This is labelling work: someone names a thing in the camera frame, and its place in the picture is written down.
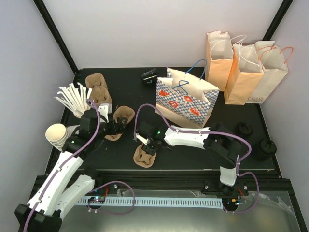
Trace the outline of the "brown carrier half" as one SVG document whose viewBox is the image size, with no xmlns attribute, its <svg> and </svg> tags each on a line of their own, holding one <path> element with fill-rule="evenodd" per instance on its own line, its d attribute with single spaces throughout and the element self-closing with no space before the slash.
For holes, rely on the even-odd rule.
<svg viewBox="0 0 309 232">
<path fill-rule="evenodd" d="M 135 111 L 128 106 L 119 106 L 113 114 L 113 118 L 118 122 L 118 118 L 126 118 L 126 124 L 130 123 L 135 115 Z M 117 135 L 106 135 L 105 139 L 109 141 L 117 141 L 122 136 L 122 133 Z"/>
</svg>

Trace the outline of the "blue checkered paper bag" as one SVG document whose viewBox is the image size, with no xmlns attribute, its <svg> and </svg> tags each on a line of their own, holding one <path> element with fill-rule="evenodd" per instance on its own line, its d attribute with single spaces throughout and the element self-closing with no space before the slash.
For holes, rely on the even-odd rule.
<svg viewBox="0 0 309 232">
<path fill-rule="evenodd" d="M 167 68 L 167 76 L 156 81 L 156 108 L 163 116 L 183 128 L 202 128 L 210 118 L 219 88 L 203 77 Z"/>
</svg>

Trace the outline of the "black coffee cup stack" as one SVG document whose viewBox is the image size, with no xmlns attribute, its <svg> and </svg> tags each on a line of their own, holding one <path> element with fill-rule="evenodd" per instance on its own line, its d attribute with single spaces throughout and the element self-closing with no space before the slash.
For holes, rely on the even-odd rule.
<svg viewBox="0 0 309 232">
<path fill-rule="evenodd" d="M 265 161 L 272 158 L 277 152 L 277 146 L 271 139 L 262 139 L 257 144 L 256 159 Z"/>
</svg>

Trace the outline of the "brown pulp cup carrier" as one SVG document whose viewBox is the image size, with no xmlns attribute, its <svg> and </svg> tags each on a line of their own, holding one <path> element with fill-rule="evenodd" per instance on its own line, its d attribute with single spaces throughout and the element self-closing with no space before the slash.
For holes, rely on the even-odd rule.
<svg viewBox="0 0 309 232">
<path fill-rule="evenodd" d="M 142 150 L 142 145 L 138 146 L 133 155 L 134 162 L 143 168 L 150 168 L 155 162 L 157 154 L 150 155 Z"/>
</svg>

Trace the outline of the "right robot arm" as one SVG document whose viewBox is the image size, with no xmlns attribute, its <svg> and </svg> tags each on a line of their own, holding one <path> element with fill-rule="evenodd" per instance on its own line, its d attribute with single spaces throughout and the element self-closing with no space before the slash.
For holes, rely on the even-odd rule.
<svg viewBox="0 0 309 232">
<path fill-rule="evenodd" d="M 219 184 L 206 182 L 206 192 L 211 195 L 230 195 L 237 189 L 237 162 L 241 142 L 221 124 L 193 129 L 165 124 L 151 126 L 143 122 L 135 130 L 134 139 L 142 143 L 141 150 L 150 157 L 153 157 L 160 148 L 170 149 L 172 146 L 195 147 L 209 151 L 218 159 L 220 182 Z"/>
</svg>

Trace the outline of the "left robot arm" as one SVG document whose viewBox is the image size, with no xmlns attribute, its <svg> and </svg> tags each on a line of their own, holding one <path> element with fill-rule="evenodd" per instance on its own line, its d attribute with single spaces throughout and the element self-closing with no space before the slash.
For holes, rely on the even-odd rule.
<svg viewBox="0 0 309 232">
<path fill-rule="evenodd" d="M 104 138 L 120 138 L 134 115 L 135 111 L 127 106 L 118 107 L 111 120 L 103 106 L 84 112 L 43 185 L 27 204 L 19 204 L 14 212 L 25 232 L 59 231 L 63 219 L 78 200 L 90 191 L 98 193 L 103 189 L 104 182 L 93 169 L 79 175 L 71 186 L 68 183 Z"/>
</svg>

